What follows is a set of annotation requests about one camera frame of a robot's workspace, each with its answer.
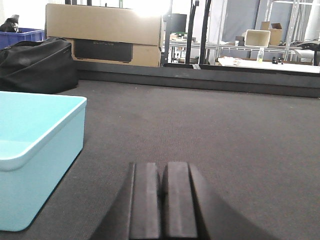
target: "plastic bottle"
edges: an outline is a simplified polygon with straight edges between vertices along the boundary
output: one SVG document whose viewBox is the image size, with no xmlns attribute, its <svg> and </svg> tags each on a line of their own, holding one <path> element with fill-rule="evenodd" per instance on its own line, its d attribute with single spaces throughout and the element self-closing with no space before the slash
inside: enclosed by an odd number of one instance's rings
<svg viewBox="0 0 320 240">
<path fill-rule="evenodd" d="M 258 63 L 262 63 L 264 59 L 265 49 L 263 47 L 260 47 L 260 50 L 258 52 L 258 56 L 256 57 L 256 61 Z"/>
</svg>

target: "dark gray carpet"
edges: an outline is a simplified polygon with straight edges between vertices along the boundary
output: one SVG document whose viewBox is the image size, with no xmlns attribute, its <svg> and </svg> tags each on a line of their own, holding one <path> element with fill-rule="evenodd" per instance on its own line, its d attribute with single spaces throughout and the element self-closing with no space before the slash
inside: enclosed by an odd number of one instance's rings
<svg viewBox="0 0 320 240">
<path fill-rule="evenodd" d="M 283 240 L 320 236 L 320 100 L 80 81 L 84 148 L 33 224 L 0 240 L 86 240 L 129 162 L 194 163 L 234 208 Z"/>
</svg>

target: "blue plastic crate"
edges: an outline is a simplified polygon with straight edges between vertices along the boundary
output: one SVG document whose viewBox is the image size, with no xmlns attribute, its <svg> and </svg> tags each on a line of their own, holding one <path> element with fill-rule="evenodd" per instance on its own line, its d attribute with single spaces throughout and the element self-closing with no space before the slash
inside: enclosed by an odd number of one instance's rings
<svg viewBox="0 0 320 240">
<path fill-rule="evenodd" d="M 0 49 L 4 49 L 12 44 L 21 41 L 43 41 L 45 39 L 45 30 L 20 27 L 22 33 L 0 31 Z"/>
<path fill-rule="evenodd" d="M 0 230 L 20 231 L 83 148 L 87 99 L 0 91 Z"/>
</svg>

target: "plastic bin rim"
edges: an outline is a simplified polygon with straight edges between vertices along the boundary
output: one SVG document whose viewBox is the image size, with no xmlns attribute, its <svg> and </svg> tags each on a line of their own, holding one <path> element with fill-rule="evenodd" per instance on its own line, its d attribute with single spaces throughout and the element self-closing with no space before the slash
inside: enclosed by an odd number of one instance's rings
<svg viewBox="0 0 320 240">
<path fill-rule="evenodd" d="M 19 27 L 20 30 L 30 30 L 25 32 L 10 32 L 10 31 L 0 31 L 0 35 L 16 35 L 16 36 L 27 36 L 31 34 L 37 34 L 44 31 L 44 29 L 38 28 L 28 28 L 28 27 Z"/>
<path fill-rule="evenodd" d="M 62 98 L 77 98 L 82 99 L 76 106 L 74 106 L 68 113 L 66 113 L 59 121 L 57 121 L 54 125 L 52 125 L 47 131 L 45 131 L 40 137 L 38 137 L 34 142 L 32 142 L 28 147 L 26 147 L 22 152 L 17 155 L 10 157 L 0 157 L 0 171 L 12 171 L 18 168 L 21 168 L 24 164 L 27 163 L 26 160 L 23 160 L 21 164 L 15 167 L 6 167 L 2 166 L 2 162 L 14 161 L 16 159 L 22 158 L 26 155 L 30 150 L 32 150 L 39 142 L 41 142 L 46 136 L 49 135 L 57 126 L 59 126 L 65 119 L 67 119 L 76 109 L 78 109 L 81 105 L 87 102 L 87 98 L 84 96 L 69 96 L 69 95 L 53 95 L 53 94 L 43 94 L 43 93 L 28 93 L 28 92 L 8 92 L 8 91 L 0 91 L 0 93 L 6 94 L 21 94 L 21 95 L 45 95 L 45 96 L 60 96 Z"/>
</svg>

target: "black duffel bag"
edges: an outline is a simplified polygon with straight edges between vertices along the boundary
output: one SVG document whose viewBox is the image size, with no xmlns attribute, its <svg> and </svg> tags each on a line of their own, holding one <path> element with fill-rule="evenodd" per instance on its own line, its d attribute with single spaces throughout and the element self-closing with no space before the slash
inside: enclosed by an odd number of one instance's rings
<svg viewBox="0 0 320 240">
<path fill-rule="evenodd" d="M 59 37 L 0 50 L 0 91 L 55 94 L 78 85 L 71 43 Z"/>
</svg>

